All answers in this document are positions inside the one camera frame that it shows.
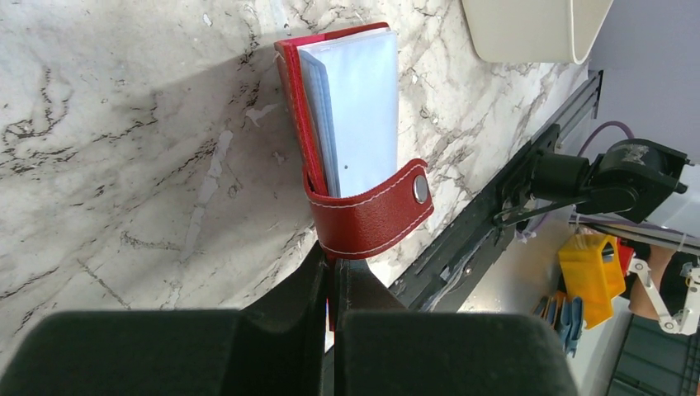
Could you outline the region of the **blue clips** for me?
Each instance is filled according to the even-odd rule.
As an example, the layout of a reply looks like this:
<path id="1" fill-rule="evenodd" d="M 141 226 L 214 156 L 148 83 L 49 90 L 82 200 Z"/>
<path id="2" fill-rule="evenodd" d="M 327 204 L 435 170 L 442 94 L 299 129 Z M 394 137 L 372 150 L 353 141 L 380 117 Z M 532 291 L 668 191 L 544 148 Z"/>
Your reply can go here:
<path id="1" fill-rule="evenodd" d="M 584 330 L 584 302 L 580 297 L 569 298 L 557 291 L 543 296 L 531 313 L 544 319 L 555 330 L 567 356 L 575 357 Z"/>

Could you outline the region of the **yellow plastic object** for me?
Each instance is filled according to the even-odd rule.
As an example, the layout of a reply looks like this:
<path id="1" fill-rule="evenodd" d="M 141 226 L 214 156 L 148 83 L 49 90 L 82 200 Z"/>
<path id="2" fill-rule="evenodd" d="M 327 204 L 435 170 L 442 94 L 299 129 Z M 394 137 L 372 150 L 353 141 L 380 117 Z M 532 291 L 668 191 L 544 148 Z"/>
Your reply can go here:
<path id="1" fill-rule="evenodd" d="M 569 299 L 583 301 L 587 329 L 614 315 L 613 300 L 626 290 L 617 239 L 607 234 L 575 234 L 558 251 Z"/>

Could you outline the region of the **white bracket stand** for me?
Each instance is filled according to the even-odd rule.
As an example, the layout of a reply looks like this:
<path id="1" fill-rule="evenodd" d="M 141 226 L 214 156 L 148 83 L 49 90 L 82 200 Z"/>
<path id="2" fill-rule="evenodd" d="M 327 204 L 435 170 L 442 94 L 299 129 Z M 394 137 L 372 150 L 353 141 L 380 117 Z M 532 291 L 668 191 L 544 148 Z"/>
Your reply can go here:
<path id="1" fill-rule="evenodd" d="M 657 315 L 662 331 L 692 336 L 699 330 L 699 258 L 682 260 L 682 265 L 665 272 L 667 282 L 660 289 L 652 280 L 649 264 L 632 258 L 630 274 L 635 274 Z"/>

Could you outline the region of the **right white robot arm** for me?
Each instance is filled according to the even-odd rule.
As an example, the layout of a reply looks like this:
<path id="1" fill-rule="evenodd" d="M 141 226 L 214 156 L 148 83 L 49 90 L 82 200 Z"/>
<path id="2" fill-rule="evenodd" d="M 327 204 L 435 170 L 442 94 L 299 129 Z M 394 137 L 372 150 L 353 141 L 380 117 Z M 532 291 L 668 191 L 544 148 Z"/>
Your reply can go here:
<path id="1" fill-rule="evenodd" d="M 617 142 L 594 161 L 538 149 L 504 194 L 511 203 L 494 216 L 500 228 L 574 206 L 580 215 L 613 214 L 699 235 L 699 166 L 686 153 L 648 139 Z"/>

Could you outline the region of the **red card holder wallet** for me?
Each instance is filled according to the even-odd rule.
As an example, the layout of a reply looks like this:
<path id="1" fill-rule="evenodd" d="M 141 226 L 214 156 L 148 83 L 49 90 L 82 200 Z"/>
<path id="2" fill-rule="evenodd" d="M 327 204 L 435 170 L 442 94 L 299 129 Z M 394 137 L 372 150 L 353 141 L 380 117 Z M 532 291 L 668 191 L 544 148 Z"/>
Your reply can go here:
<path id="1" fill-rule="evenodd" d="M 398 160 L 398 47 L 384 22 L 274 45 L 320 247 L 374 257 L 434 210 L 428 165 Z"/>

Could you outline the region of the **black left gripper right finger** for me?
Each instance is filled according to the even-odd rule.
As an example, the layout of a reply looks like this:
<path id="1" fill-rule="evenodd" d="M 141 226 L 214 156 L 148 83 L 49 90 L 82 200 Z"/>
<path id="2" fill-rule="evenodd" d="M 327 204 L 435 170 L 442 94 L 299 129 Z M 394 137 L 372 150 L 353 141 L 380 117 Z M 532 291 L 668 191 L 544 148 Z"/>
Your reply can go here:
<path id="1" fill-rule="evenodd" d="M 407 309 L 364 261 L 335 270 L 337 395 L 574 395 L 559 339 L 531 315 Z"/>

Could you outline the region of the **black mounting rail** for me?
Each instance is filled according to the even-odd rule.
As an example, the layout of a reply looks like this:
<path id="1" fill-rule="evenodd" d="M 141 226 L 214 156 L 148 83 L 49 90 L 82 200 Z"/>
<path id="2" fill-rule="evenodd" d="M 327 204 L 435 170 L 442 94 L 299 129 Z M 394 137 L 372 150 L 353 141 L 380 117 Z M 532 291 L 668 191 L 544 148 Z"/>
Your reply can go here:
<path id="1" fill-rule="evenodd" d="M 494 216 L 512 195 L 516 171 L 538 149 L 553 149 L 588 113 L 598 110 L 603 72 L 588 79 L 517 151 L 484 189 L 395 280 L 389 290 L 415 311 L 454 312 L 511 243 L 514 229 L 499 229 Z"/>

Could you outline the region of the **white plastic tray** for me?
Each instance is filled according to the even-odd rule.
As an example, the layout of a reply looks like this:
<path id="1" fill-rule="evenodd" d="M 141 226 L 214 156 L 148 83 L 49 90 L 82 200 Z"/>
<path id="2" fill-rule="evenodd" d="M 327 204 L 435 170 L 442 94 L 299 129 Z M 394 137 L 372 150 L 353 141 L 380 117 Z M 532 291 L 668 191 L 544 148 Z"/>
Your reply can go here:
<path id="1" fill-rule="evenodd" d="M 589 57 L 612 0 L 467 0 L 475 52 L 490 63 L 573 63 Z"/>

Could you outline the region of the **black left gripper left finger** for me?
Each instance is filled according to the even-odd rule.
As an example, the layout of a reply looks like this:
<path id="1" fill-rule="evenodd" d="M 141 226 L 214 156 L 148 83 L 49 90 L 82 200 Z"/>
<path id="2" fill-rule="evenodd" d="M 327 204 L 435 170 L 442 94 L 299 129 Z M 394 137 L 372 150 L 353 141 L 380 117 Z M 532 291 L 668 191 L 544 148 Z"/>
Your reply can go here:
<path id="1" fill-rule="evenodd" d="M 324 253 L 237 309 L 68 311 L 43 319 L 1 379 L 4 395 L 316 395 Z"/>

